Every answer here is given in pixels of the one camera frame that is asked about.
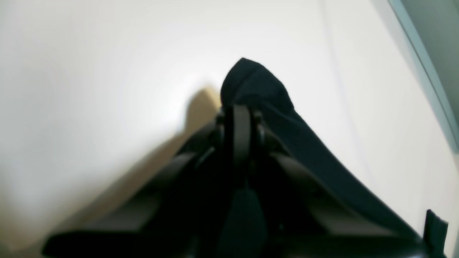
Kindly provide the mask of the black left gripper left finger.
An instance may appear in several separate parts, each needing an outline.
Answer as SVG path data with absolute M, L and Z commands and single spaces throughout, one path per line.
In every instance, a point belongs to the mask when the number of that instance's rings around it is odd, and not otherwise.
M 225 107 L 159 173 L 83 230 L 49 237 L 47 258 L 241 258 L 242 106 Z

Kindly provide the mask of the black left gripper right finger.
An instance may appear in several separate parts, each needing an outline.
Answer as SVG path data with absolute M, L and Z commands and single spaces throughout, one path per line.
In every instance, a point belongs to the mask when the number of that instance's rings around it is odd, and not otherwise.
M 244 186 L 264 219 L 261 258 L 443 258 L 442 234 L 420 237 L 351 207 L 242 107 Z

